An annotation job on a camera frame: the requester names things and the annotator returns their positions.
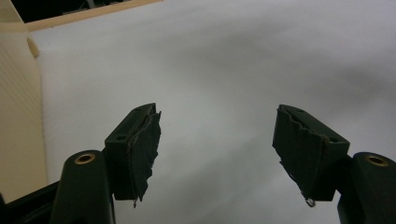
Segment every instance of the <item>wooden panel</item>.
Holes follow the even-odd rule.
[[[42,30],[58,25],[67,24],[72,21],[82,21],[88,18],[105,15],[112,12],[117,12],[132,7],[141,7],[143,5],[161,2],[162,0],[132,0],[123,3],[117,3],[107,7],[98,7],[90,10],[80,11],[72,14],[63,15],[60,17],[49,18],[41,21],[32,21],[26,23],[29,31]]]
[[[0,0],[0,192],[6,202],[47,184],[37,55],[14,6]]]

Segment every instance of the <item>white wall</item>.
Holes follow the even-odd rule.
[[[271,147],[279,104],[396,159],[394,1],[166,0],[34,33],[49,180],[134,107],[163,111],[160,156],[118,223],[338,223]]]

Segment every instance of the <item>brass insert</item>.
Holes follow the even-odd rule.
[[[88,162],[91,162],[95,159],[95,155],[92,153],[85,153],[80,155],[75,159],[75,163],[78,165],[86,164]]]
[[[388,162],[383,158],[377,157],[375,155],[366,156],[366,160],[377,166],[389,166]]]

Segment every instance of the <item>screw hole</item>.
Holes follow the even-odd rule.
[[[373,155],[367,156],[366,160],[374,165],[377,165],[377,166],[388,166],[389,165],[388,162],[385,161],[384,159],[379,158],[377,156],[373,156]]]
[[[95,155],[92,153],[82,154],[75,159],[75,163],[78,165],[85,164],[91,162],[95,159]]]

